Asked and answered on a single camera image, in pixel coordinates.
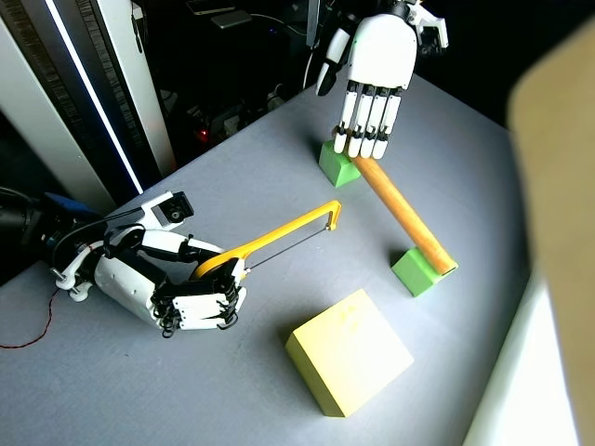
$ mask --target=wooden rod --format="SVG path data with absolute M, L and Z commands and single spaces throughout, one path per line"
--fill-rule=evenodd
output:
M 431 265 L 440 273 L 445 274 L 455 269 L 457 264 L 438 242 L 434 234 L 419 218 L 416 211 L 405 200 L 399 190 L 392 184 L 376 160 L 372 158 L 353 158 L 353 163 L 370 184 L 377 196 L 389 208 L 411 240 L 424 254 Z

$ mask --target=green block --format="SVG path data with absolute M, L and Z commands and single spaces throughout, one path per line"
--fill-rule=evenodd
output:
M 419 248 L 407 251 L 391 269 L 414 297 L 421 295 L 452 272 L 444 275 L 436 272 Z
M 343 153 L 335 153 L 333 141 L 326 141 L 320 151 L 318 165 L 323 169 L 328 179 L 336 188 L 353 181 L 361 176 L 355 164 Z

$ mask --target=yellow cube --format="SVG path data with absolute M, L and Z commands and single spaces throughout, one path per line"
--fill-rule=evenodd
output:
M 413 363 L 364 290 L 297 328 L 285 345 L 327 416 L 349 416 Z

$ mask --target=gray table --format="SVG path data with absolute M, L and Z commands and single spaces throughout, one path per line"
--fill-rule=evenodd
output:
M 178 231 L 223 247 L 332 199 L 343 203 L 337 230 L 255 269 L 226 332 L 164 340 L 97 290 L 80 304 L 60 295 L 42 342 L 0 351 L 4 444 L 461 443 L 528 278 L 509 135 L 427 82 L 411 84 L 382 164 L 460 265 L 414 299 L 389 268 L 412 246 L 404 232 L 364 180 L 334 190 L 318 168 L 340 89 L 299 95 L 134 202 L 184 190 L 196 215 Z M 359 288 L 415 363 L 352 417 L 327 418 L 284 342 Z M 42 264 L 0 289 L 2 342 L 38 334 L 52 289 Z

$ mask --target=white cable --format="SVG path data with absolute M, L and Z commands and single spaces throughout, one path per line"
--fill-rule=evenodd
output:
M 66 27 L 64 26 L 62 17 L 60 16 L 58 10 L 56 9 L 56 5 L 54 5 L 54 0 L 46 0 L 46 5 L 49 9 L 49 13 L 52 16 L 52 19 L 54 20 L 54 23 L 56 23 L 56 26 L 58 27 L 59 35 L 62 37 L 62 41 L 64 42 L 64 45 L 66 45 L 66 49 L 68 49 L 68 52 L 71 55 L 71 59 L 74 62 L 74 66 L 76 67 L 76 70 L 78 71 L 78 73 L 81 76 L 81 80 L 83 81 L 83 84 L 85 85 L 86 91 L 89 94 L 89 96 L 91 97 L 91 101 L 93 102 L 93 105 L 95 105 L 95 109 L 97 110 L 97 113 L 99 114 L 99 118 L 101 118 L 103 125 L 105 125 L 105 129 L 108 131 L 108 134 L 110 135 L 110 139 L 112 140 L 112 143 L 115 146 L 115 149 L 118 151 L 118 155 L 120 155 L 120 159 L 122 160 L 122 163 L 124 163 L 124 167 L 126 168 L 126 171 L 130 175 L 130 179 L 132 179 L 132 182 L 134 183 L 134 186 L 137 188 L 137 191 L 139 193 L 142 193 L 142 187 L 140 186 L 139 180 L 137 179 L 137 175 L 134 173 L 134 169 L 132 168 L 132 165 L 130 165 L 128 158 L 126 158 L 124 149 L 122 149 L 122 146 L 120 145 L 120 141 L 118 140 L 118 137 L 115 135 L 115 132 L 113 131 L 112 124 L 110 124 L 110 120 L 108 119 L 108 116 L 105 113 L 105 110 L 103 110 L 103 107 L 101 106 L 101 102 L 99 101 L 97 93 L 95 93 L 95 89 L 93 88 L 93 85 L 91 84 L 91 81 L 89 80 L 89 76 L 87 76 L 87 74 L 86 74 L 85 67 L 83 66 L 83 63 L 81 62 L 80 58 L 78 57 L 78 54 L 76 53 L 76 49 L 74 48 L 73 41 L 71 40 L 71 36 L 68 35 L 68 31 L 66 30 Z
M 310 71 L 310 64 L 312 62 L 312 56 L 314 55 L 314 52 L 312 51 L 310 53 L 310 57 L 308 58 L 308 63 L 306 64 L 306 72 L 304 72 L 304 82 L 301 86 L 302 90 L 306 89 L 306 81 L 308 80 L 308 72 Z
M 264 14 L 250 14 L 250 15 L 251 15 L 252 17 L 261 17 L 261 18 L 263 18 L 263 19 L 274 20 L 274 21 L 276 21 L 277 23 L 281 23 L 281 24 L 282 24 L 283 26 L 285 26 L 285 27 L 286 27 L 288 30 L 291 30 L 291 31 L 293 31 L 293 32 L 294 32 L 294 33 L 296 33 L 297 35 L 304 35 L 304 36 L 306 35 L 306 33 L 303 33 L 302 31 L 299 31 L 299 30 L 297 30 L 297 29 L 296 29 L 296 28 L 294 28 L 293 26 L 291 26 L 291 25 L 288 25 L 288 24 L 287 24 L 287 23 L 285 23 L 284 21 L 282 21 L 282 20 L 279 20 L 279 19 L 277 19 L 277 18 L 275 18 L 275 17 L 271 17 L 271 16 L 265 16 Z

